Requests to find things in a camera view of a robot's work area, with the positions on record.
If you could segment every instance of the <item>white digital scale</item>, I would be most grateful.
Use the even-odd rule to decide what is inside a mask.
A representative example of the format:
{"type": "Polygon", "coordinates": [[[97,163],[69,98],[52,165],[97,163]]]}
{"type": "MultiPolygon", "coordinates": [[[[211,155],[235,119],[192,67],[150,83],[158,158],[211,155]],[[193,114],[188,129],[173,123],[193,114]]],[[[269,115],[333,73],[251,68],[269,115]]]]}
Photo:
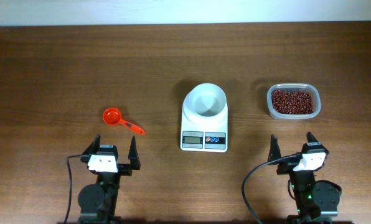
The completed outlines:
{"type": "Polygon", "coordinates": [[[211,83],[196,86],[183,102],[180,148],[225,152],[227,143],[228,107],[224,91],[211,83]]]}

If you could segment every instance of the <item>brown wooden surface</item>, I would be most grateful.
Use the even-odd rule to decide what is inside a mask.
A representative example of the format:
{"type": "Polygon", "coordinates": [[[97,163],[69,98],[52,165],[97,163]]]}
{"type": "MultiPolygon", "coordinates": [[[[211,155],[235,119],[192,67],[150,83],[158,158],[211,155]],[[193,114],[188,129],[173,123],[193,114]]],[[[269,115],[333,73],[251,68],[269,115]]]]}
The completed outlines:
{"type": "MultiPolygon", "coordinates": [[[[371,223],[371,22],[0,27],[0,223],[61,222],[65,158],[96,134],[127,162],[133,133],[104,124],[111,106],[147,132],[136,137],[141,170],[121,180],[123,218],[250,220],[241,183],[267,160],[270,135],[285,156],[312,131],[331,152],[316,178],[344,190],[336,220],[371,223]],[[179,149],[182,101],[203,82],[227,94],[223,154],[179,149]],[[266,92],[276,83],[314,85],[322,111],[272,119],[266,92]]],[[[75,221],[78,192],[96,176],[72,167],[75,221]]],[[[296,214],[287,180],[275,167],[251,177],[261,218],[296,214]]]]}

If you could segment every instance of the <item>red spoon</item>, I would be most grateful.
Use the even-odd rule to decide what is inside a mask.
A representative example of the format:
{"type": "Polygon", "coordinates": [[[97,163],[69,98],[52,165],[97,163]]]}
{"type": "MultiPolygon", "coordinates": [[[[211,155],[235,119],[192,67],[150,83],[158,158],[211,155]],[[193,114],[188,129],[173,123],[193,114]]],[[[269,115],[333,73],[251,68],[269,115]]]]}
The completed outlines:
{"type": "Polygon", "coordinates": [[[106,109],[103,114],[103,120],[107,125],[115,126],[122,124],[137,134],[146,135],[146,132],[142,128],[122,119],[121,112],[117,108],[106,109]]]}

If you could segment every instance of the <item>white wall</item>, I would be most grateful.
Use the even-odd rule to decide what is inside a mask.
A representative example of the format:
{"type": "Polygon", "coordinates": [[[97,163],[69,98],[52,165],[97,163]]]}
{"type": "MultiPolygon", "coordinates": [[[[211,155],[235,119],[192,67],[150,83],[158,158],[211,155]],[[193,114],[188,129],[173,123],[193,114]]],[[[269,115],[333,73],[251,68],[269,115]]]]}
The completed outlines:
{"type": "Polygon", "coordinates": [[[371,0],[0,0],[0,26],[371,20],[371,0]]]}

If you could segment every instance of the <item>container of beans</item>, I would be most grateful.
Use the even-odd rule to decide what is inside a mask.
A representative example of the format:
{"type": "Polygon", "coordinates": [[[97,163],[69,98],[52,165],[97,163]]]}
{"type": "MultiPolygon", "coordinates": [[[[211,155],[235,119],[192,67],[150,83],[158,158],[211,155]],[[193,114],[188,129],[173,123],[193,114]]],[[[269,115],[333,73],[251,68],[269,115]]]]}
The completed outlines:
{"type": "Polygon", "coordinates": [[[309,119],[321,110],[318,91],[309,84],[273,85],[267,92],[267,104],[274,119],[309,119]]]}

